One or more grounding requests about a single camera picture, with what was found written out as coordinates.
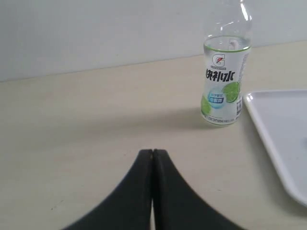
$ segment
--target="white bottle label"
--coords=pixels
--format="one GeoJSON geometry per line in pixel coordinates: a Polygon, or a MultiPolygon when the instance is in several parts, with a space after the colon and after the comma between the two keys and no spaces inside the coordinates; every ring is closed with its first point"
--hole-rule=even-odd
{"type": "Polygon", "coordinates": [[[241,81],[250,49],[219,52],[205,46],[205,86],[201,99],[204,118],[229,125],[242,109],[241,81]]]}

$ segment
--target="water bottle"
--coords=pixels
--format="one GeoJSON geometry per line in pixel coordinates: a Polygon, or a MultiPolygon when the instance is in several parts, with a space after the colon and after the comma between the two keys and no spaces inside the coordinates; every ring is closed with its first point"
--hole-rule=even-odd
{"type": "Polygon", "coordinates": [[[244,0],[214,0],[205,21],[205,85],[201,114],[215,125],[234,123],[242,110],[241,86],[251,48],[251,15],[244,0]]]}

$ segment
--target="barcode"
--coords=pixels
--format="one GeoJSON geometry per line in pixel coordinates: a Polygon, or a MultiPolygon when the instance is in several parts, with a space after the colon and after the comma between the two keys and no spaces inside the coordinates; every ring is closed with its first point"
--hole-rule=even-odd
{"type": "Polygon", "coordinates": [[[236,115],[238,116],[242,110],[242,99],[236,103],[236,115]]]}

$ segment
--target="white wall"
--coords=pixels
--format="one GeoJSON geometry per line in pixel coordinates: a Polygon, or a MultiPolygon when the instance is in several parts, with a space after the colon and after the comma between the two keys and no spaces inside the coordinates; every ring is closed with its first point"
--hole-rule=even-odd
{"type": "MultiPolygon", "coordinates": [[[[210,1],[1,0],[0,81],[201,54],[210,1]]],[[[246,2],[254,45],[307,39],[306,0],[246,2]]]]}

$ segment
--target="beige table surface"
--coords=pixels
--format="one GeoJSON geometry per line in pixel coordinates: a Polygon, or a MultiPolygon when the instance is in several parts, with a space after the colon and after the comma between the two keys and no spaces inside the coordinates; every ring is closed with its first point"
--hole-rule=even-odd
{"type": "MultiPolygon", "coordinates": [[[[307,88],[307,42],[255,48],[243,92],[307,88]]],[[[167,149],[214,208],[249,230],[306,230],[246,111],[200,116],[203,57],[0,83],[0,229],[56,230],[95,207],[142,148],[167,149]]]]}

